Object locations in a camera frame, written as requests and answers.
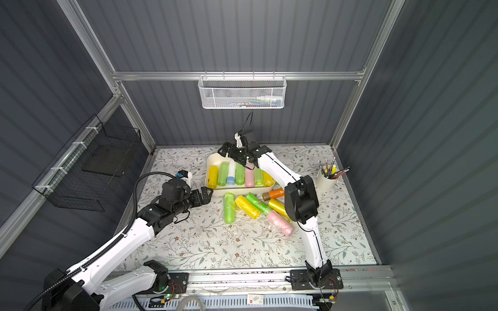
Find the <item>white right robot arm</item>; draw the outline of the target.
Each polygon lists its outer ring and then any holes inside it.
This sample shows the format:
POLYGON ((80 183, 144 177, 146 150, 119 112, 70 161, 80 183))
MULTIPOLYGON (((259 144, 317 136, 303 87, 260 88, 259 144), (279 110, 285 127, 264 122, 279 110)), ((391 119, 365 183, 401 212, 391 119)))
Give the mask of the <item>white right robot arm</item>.
POLYGON ((217 151, 240 165, 248 163, 269 173, 284 190, 285 210, 302 233, 306 251, 306 269, 309 282, 321 285, 332 275, 333 266, 322 245, 319 233, 319 200, 311 176, 301 176, 282 163, 267 146, 237 147, 225 142, 217 151))

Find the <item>pink trash bag roll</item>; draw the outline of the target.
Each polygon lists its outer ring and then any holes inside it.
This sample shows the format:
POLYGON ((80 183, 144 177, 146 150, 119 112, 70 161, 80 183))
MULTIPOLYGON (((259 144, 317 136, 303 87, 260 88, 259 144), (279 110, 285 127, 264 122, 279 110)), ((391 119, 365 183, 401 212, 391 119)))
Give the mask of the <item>pink trash bag roll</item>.
POLYGON ((255 180, 254 180, 254 170, 246 168, 245 169, 245 187, 246 188, 254 188, 255 180))
POLYGON ((267 220, 277 229, 279 229, 284 236, 293 234, 294 228, 276 211, 270 211, 267 214, 267 220))

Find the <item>white blue trash bag roll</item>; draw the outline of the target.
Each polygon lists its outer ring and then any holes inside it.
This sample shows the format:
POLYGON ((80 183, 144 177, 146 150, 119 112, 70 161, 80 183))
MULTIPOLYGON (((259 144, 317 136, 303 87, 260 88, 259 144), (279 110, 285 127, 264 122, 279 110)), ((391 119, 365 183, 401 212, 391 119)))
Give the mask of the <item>white blue trash bag roll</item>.
POLYGON ((227 185, 235 185, 236 184, 236 162, 231 160, 228 166, 228 176, 226 179, 227 185))

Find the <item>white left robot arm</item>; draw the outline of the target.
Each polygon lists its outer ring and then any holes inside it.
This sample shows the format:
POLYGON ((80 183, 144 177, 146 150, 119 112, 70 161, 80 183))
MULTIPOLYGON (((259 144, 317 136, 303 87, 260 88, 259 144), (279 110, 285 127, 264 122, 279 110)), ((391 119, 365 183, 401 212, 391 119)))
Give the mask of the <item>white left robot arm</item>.
POLYGON ((38 303, 42 310, 104 310, 125 298, 151 290, 172 296, 176 285, 168 269, 156 260, 148 260, 137 270, 106 278, 133 251, 150 241, 165 227, 179 223, 180 214, 210 203, 213 189, 191 188, 191 174, 180 171, 168 174, 162 193, 146 207, 136 211, 127 226, 97 251, 65 271, 56 269, 44 281, 44 289, 25 307, 38 303))

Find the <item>light green trash bag roll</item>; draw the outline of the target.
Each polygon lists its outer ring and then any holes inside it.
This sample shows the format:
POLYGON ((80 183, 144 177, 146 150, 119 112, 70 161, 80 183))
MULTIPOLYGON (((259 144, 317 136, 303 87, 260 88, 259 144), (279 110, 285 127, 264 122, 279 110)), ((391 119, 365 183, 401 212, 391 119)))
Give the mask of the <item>light green trash bag roll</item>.
POLYGON ((232 224, 235 221, 235 195, 233 193, 226 193, 223 198, 224 205, 224 221, 227 224, 232 224))
POLYGON ((236 163, 236 185, 244 185, 245 184, 245 167, 241 164, 236 163))
POLYGON ((229 168, 230 164, 227 161, 224 161, 220 164, 218 178, 217 178, 217 185, 219 187, 226 186, 229 168))
POLYGON ((254 183, 256 187, 262 187, 264 184, 263 171, 260 168, 254 169, 254 183))

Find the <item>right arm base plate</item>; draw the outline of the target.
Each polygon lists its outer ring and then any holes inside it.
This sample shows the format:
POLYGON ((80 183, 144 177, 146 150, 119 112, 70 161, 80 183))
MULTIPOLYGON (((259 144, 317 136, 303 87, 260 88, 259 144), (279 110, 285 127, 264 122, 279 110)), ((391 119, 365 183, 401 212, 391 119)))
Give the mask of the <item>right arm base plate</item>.
POLYGON ((329 272, 311 272, 311 270, 291 270, 285 277, 291 288, 299 290, 342 290, 344 288, 340 270, 333 268, 329 272))

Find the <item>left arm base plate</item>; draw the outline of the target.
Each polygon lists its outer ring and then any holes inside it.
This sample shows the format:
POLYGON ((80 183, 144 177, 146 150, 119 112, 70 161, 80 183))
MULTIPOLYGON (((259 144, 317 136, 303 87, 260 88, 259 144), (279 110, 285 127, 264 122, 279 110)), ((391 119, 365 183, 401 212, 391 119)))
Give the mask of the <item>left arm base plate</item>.
POLYGON ((171 273, 160 275, 153 282, 150 289, 138 292, 138 295, 157 294, 157 295, 181 295, 185 294, 189 281, 189 274, 185 272, 171 273))

